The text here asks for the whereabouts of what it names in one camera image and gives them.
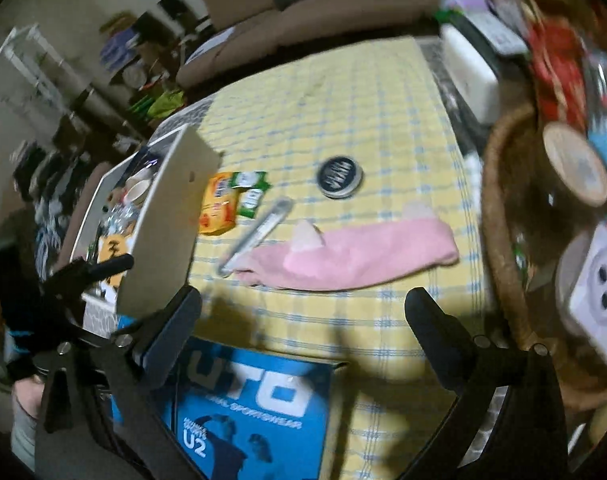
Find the person left hand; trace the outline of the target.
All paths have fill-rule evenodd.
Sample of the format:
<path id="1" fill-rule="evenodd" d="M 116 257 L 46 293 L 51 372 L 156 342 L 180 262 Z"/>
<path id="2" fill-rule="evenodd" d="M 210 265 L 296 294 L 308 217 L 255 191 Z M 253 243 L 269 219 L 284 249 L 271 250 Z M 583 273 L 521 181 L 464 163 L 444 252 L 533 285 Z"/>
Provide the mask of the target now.
<path id="1" fill-rule="evenodd" d="M 18 380 L 12 385 L 12 402 L 14 411 L 38 419 L 40 414 L 45 384 L 38 376 Z"/>

